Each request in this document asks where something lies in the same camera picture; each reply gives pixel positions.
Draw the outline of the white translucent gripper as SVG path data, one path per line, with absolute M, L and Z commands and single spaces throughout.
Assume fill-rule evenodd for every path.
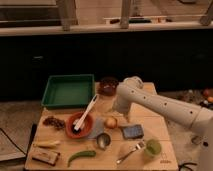
M 113 103 L 112 109 L 122 114 L 126 120 L 129 120 L 129 111 L 131 102 L 118 95 Z

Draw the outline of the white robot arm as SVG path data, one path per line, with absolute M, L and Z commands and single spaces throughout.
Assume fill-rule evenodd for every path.
M 200 135 L 202 143 L 197 171 L 213 171 L 213 110 L 149 93 L 137 76 L 120 82 L 116 93 L 115 111 L 128 115 L 131 104 L 136 103 Z

